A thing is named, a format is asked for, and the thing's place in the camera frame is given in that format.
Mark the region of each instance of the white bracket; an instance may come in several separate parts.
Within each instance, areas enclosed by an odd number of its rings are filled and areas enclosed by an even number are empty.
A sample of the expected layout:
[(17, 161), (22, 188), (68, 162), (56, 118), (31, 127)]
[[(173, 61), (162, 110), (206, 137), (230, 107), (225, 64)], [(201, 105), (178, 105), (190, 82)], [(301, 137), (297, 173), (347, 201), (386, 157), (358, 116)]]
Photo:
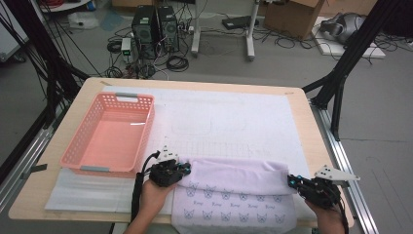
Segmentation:
[(327, 165), (324, 165), (324, 167), (314, 173), (314, 176), (332, 181), (360, 180), (360, 177), (357, 175), (348, 174), (340, 170), (330, 168)]
[(165, 145), (161, 151), (161, 154), (157, 158), (157, 163), (162, 163), (162, 162), (173, 160), (173, 159), (176, 160), (176, 162), (178, 162), (179, 161), (178, 154), (173, 154), (169, 152), (167, 146)]

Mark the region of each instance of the electronic equipment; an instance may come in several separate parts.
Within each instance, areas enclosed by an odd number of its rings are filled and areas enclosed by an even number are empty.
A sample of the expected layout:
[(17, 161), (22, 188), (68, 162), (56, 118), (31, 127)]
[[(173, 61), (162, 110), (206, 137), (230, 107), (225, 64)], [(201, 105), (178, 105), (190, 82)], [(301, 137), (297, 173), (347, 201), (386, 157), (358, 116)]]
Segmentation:
[(121, 46), (122, 58), (126, 64), (133, 63), (133, 50), (131, 49), (131, 38), (123, 38)]
[(347, 46), (364, 23), (364, 18), (356, 13), (338, 13), (334, 18), (323, 20), (320, 32), (328, 32), (339, 43)]
[[(222, 24), (228, 30), (249, 27), (250, 22), (251, 22), (251, 17), (237, 17), (237, 18), (230, 18), (230, 19), (222, 20)], [(258, 25), (257, 19), (255, 20), (254, 25)]]
[(340, 203), (341, 193), (337, 184), (347, 187), (347, 181), (360, 180), (360, 178), (326, 165), (317, 171), (315, 176), (312, 179), (307, 179), (300, 175), (288, 175), (287, 184), (296, 189), (301, 197), (323, 209), (335, 209), (338, 206), (340, 211), (337, 212), (341, 213), (345, 232), (349, 233), (349, 223), (344, 207)]
[(161, 40), (165, 52), (178, 52), (179, 39), (177, 33), (177, 20), (172, 6), (158, 8), (159, 25), (161, 27)]
[[(156, 158), (157, 164), (146, 169), (151, 158)], [(151, 154), (145, 161), (142, 171), (136, 174), (134, 181), (133, 193), (131, 196), (131, 222), (139, 212), (139, 198), (142, 193), (143, 180), (147, 174), (160, 187), (169, 187), (170, 185), (182, 180), (184, 176), (191, 174), (191, 165), (189, 163), (180, 164), (178, 156), (168, 152), (164, 146), (162, 153), (157, 151)]]
[(155, 59), (156, 45), (160, 41), (156, 8), (150, 5), (137, 6), (131, 23), (140, 59)]

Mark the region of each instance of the table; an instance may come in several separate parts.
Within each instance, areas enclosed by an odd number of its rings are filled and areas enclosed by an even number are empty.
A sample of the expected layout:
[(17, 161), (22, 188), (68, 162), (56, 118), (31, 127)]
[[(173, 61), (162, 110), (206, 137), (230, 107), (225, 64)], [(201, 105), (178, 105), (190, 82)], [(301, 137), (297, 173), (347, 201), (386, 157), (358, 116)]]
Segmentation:
[[(249, 23), (249, 28), (246, 31), (246, 51), (249, 60), (253, 61), (255, 59), (254, 43), (252, 38), (252, 32), (254, 30), (255, 19), (258, 14), (259, 2), (261, 0), (253, 0), (251, 21)], [(195, 1), (195, 23), (194, 23), (194, 37), (192, 39), (191, 53), (196, 57), (198, 55), (198, 50), (200, 48), (201, 39), (201, 27), (200, 27), (200, 15), (202, 12), (203, 4), (199, 4), (199, 0)]]
[[(57, 212), (46, 211), (44, 207), (55, 187), (60, 170), (59, 159), (75, 134), (77, 126), (88, 110), (95, 94), (105, 86), (144, 87), (153, 89), (177, 89), (215, 92), (237, 92), (249, 94), (266, 94), (286, 96), (288, 98), (295, 125), (300, 137), (303, 151), (306, 156), (310, 173), (316, 172), (322, 165), (331, 166), (327, 149), (319, 132), (304, 92), (299, 88), (266, 87), (232, 84), (127, 80), (111, 78), (88, 79), (72, 106), (66, 113), (48, 147), (39, 159), (38, 165), (47, 164), (45, 171), (31, 174), (25, 186), (9, 211), (9, 217), (14, 219), (35, 220), (82, 220), (82, 221), (109, 221), (129, 222), (129, 214), (93, 213), (93, 212)], [(346, 213), (350, 226), (354, 225), (352, 214), (346, 203)], [(170, 223), (170, 215), (158, 215), (154, 222)], [(300, 226), (317, 226), (315, 220), (298, 220)]]

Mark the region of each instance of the cardboard box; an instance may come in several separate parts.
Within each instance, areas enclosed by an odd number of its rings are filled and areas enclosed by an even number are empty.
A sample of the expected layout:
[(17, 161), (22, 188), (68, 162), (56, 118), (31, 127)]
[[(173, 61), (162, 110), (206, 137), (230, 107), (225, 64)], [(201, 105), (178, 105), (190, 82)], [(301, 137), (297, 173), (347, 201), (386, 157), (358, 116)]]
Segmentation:
[(158, 6), (157, 0), (112, 0), (112, 6), (121, 9), (136, 9), (139, 5), (152, 5), (152, 3), (155, 3), (155, 5)]
[(284, 5), (269, 4), (264, 27), (304, 40), (319, 16), (324, 0), (290, 0)]
[(337, 13), (357, 13), (368, 16), (377, 0), (328, 0), (322, 5), (319, 15), (334, 17)]

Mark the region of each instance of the desk leg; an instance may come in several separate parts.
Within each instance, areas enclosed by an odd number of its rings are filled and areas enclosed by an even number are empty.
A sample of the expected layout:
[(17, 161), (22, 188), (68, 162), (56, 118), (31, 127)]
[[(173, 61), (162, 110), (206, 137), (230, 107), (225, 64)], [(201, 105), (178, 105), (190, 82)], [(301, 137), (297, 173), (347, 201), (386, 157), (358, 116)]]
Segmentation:
[(191, 53), (196, 58), (198, 56), (198, 50), (200, 49), (200, 38), (201, 38), (201, 28), (200, 28), (200, 16), (198, 4), (199, 0), (195, 0), (195, 25), (194, 25), (194, 36), (192, 38), (192, 48)]
[(246, 31), (246, 48), (249, 60), (253, 61), (255, 59), (254, 43), (252, 38), (252, 32), (254, 31), (255, 20), (258, 14), (260, 0), (254, 0), (254, 5), (252, 7), (251, 22), (249, 23), (249, 29)]

